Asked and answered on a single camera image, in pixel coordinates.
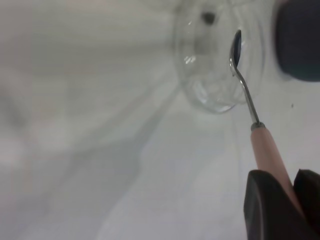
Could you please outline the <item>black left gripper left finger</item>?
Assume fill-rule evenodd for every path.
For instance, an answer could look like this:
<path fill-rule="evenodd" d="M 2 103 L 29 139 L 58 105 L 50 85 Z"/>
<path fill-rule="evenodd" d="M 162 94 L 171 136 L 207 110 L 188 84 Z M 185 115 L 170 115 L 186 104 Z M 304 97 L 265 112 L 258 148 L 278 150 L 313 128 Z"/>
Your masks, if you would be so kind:
<path fill-rule="evenodd" d="M 243 213 L 249 240 L 318 240 L 302 209 L 299 213 L 268 172 L 248 173 Z"/>

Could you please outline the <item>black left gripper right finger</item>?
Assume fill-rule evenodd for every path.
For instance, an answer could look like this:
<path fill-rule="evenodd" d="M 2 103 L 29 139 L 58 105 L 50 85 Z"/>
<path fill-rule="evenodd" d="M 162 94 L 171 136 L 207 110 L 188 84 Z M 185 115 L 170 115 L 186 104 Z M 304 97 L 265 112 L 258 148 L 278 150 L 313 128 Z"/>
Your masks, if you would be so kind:
<path fill-rule="evenodd" d="M 320 232 L 320 175 L 309 169 L 300 169 L 294 179 L 294 192 L 309 225 Z"/>

